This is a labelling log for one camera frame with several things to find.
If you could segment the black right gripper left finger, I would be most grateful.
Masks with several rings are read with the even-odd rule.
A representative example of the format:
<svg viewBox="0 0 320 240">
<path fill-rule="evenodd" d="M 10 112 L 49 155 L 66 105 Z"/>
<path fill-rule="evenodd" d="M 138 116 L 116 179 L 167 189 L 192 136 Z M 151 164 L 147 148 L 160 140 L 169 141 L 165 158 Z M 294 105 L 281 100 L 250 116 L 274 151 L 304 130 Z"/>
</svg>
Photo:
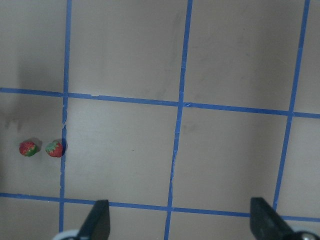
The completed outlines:
<svg viewBox="0 0 320 240">
<path fill-rule="evenodd" d="M 97 200 L 82 224 L 77 240 L 107 240 L 111 232 L 108 200 Z"/>
</svg>

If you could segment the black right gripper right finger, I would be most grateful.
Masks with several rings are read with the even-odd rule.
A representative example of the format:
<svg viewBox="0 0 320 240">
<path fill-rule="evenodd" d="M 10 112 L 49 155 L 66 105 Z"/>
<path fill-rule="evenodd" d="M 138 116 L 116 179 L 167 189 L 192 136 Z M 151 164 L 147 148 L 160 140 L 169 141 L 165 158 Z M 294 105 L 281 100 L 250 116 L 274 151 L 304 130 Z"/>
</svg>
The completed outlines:
<svg viewBox="0 0 320 240">
<path fill-rule="evenodd" d="M 318 240 L 307 230 L 294 230 L 262 197 L 250 199 L 250 231 L 256 240 Z"/>
</svg>

